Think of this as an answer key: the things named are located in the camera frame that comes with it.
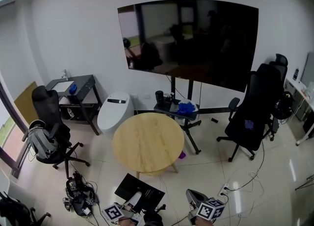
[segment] faucet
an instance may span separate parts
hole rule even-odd
[[[61,78],[66,77],[66,79],[67,79],[67,81],[68,81],[68,80],[69,80],[69,77],[68,77],[68,72],[67,72],[67,70],[64,69],[62,72],[63,72],[63,75],[61,76]]]

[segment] smart toilet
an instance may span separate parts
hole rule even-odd
[[[134,107],[128,93],[111,94],[100,108],[97,124],[108,137],[113,138],[118,126],[134,115]]]

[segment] round wooden table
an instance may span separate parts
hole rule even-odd
[[[113,152],[127,168],[147,175],[160,175],[174,164],[184,146],[179,124],[158,113],[144,113],[124,121],[113,136]]]

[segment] large tv screen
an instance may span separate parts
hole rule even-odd
[[[259,10],[216,0],[162,0],[118,8],[129,69],[244,92]]]

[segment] power strip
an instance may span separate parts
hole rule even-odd
[[[227,190],[226,188],[229,188],[229,184],[227,184],[227,183],[225,183],[225,184],[222,186],[220,192],[218,193],[218,196],[219,196],[219,197],[223,197],[223,196],[224,196],[224,195],[221,195],[221,193],[227,195],[228,190]]]

